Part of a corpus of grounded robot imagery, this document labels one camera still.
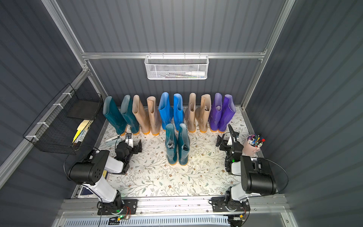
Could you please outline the purple rain boot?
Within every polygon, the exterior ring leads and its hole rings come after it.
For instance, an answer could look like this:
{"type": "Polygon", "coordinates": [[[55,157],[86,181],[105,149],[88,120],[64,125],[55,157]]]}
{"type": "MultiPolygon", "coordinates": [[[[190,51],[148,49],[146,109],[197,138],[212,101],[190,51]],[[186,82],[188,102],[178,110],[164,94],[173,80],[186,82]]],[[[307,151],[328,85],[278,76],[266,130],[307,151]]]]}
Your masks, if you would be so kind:
{"type": "Polygon", "coordinates": [[[222,115],[222,95],[216,93],[214,96],[213,104],[211,106],[211,112],[209,115],[210,130],[212,132],[218,131],[218,124],[222,115]]]}
{"type": "Polygon", "coordinates": [[[222,115],[218,123],[218,131],[220,133],[226,131],[227,125],[230,123],[235,113],[236,108],[233,102],[233,97],[230,94],[226,94],[222,106],[222,115]]]}

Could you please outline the beige rain boot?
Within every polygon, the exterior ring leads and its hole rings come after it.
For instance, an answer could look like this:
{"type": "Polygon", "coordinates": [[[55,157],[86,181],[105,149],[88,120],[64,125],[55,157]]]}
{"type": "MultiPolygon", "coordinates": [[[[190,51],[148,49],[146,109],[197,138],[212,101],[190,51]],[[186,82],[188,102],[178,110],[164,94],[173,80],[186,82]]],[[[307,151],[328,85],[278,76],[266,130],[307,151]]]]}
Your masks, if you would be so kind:
{"type": "Polygon", "coordinates": [[[208,130],[208,120],[211,112],[211,96],[210,94],[204,94],[201,96],[200,107],[196,110],[196,119],[199,124],[199,130],[202,133],[208,130]]]}
{"type": "Polygon", "coordinates": [[[196,131],[195,113],[196,113],[196,94],[190,93],[188,107],[185,112],[185,121],[187,129],[190,133],[194,133],[196,131]]]}
{"type": "Polygon", "coordinates": [[[134,95],[133,97],[132,113],[140,124],[143,134],[149,134],[151,129],[149,116],[145,111],[139,95],[134,95]]]}
{"type": "Polygon", "coordinates": [[[159,110],[157,108],[156,98],[154,96],[149,96],[147,98],[147,107],[151,126],[151,133],[154,136],[158,136],[160,134],[162,121],[159,110]]]}

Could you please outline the teal rain boot carried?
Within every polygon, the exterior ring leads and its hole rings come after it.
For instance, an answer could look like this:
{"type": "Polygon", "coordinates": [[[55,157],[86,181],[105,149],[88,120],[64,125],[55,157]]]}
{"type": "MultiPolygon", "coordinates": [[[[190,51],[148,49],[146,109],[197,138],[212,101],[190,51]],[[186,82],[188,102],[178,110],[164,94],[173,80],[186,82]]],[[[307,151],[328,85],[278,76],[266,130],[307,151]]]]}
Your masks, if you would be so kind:
{"type": "Polygon", "coordinates": [[[127,123],[111,96],[108,96],[105,99],[103,105],[103,115],[115,128],[118,135],[124,135],[126,133],[127,123]]]}

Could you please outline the teal rain boot back row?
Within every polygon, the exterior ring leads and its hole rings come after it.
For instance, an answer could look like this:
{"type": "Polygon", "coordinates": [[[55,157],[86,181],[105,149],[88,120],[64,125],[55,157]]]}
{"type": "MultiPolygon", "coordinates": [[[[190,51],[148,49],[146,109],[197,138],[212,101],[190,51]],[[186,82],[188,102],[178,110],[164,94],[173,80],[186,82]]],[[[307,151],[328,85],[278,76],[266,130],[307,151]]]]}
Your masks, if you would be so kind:
{"type": "Polygon", "coordinates": [[[121,104],[121,114],[126,123],[130,126],[131,133],[138,135],[140,132],[140,125],[132,112],[133,100],[130,95],[125,95],[121,104]]]}

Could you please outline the blue rain boot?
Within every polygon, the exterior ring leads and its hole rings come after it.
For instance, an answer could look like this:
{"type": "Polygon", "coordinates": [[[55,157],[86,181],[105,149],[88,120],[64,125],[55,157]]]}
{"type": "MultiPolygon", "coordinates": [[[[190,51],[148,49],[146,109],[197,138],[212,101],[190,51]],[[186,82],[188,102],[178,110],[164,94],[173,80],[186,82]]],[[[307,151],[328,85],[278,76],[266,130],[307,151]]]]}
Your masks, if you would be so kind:
{"type": "Polygon", "coordinates": [[[162,93],[158,110],[162,120],[162,129],[166,131],[166,126],[171,123],[174,114],[173,108],[170,106],[170,98],[168,92],[162,93]]]}
{"type": "Polygon", "coordinates": [[[183,100],[179,93],[174,94],[174,122],[176,130],[179,131],[180,124],[184,122],[183,100]]]}

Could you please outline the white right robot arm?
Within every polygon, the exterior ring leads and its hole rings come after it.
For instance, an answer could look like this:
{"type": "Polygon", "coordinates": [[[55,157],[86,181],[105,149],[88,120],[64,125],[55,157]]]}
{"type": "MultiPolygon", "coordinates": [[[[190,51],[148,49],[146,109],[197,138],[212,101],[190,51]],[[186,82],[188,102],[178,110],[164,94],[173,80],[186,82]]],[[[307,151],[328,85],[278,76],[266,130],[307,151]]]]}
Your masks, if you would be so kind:
{"type": "Polygon", "coordinates": [[[216,145],[226,152],[226,172],[239,176],[241,182],[229,187],[224,196],[211,198],[214,212],[248,211],[249,198],[277,193],[277,184],[268,160],[244,156],[243,145],[233,135],[228,140],[224,139],[224,135],[218,136],[216,145]]]}

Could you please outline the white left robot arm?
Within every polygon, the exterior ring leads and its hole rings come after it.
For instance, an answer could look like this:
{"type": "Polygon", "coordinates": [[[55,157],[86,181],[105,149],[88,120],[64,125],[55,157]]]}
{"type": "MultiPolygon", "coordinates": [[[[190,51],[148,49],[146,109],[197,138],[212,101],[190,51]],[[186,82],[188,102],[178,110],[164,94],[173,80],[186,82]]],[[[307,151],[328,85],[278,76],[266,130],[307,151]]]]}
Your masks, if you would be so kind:
{"type": "Polygon", "coordinates": [[[134,214],[137,200],[124,202],[121,193],[108,183],[103,173],[107,171],[110,174],[125,175],[130,168],[132,155],[141,152],[141,141],[135,145],[127,140],[119,142],[115,148],[115,158],[109,155],[110,151],[93,147],[80,161],[73,163],[69,170],[64,168],[64,172],[70,181],[98,197],[98,215],[134,214]]]}

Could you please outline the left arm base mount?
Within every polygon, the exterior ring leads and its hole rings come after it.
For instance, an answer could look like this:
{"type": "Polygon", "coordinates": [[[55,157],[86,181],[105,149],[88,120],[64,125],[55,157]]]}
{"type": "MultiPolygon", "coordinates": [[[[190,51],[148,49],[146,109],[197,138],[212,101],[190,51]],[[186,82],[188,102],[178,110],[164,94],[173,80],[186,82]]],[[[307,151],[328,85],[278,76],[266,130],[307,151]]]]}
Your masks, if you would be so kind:
{"type": "Polygon", "coordinates": [[[137,199],[122,199],[117,197],[113,202],[97,203],[97,214],[101,215],[134,215],[138,207],[137,199]]]}

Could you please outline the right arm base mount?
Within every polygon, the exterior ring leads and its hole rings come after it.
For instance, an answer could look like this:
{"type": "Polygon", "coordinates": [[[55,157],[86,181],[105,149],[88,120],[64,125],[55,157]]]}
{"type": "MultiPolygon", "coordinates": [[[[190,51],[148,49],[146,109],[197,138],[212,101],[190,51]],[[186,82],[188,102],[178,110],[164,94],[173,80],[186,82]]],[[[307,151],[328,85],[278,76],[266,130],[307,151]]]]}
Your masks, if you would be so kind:
{"type": "Polygon", "coordinates": [[[226,191],[224,196],[212,197],[209,200],[213,212],[242,212],[250,211],[248,197],[233,199],[231,191],[226,191]]]}

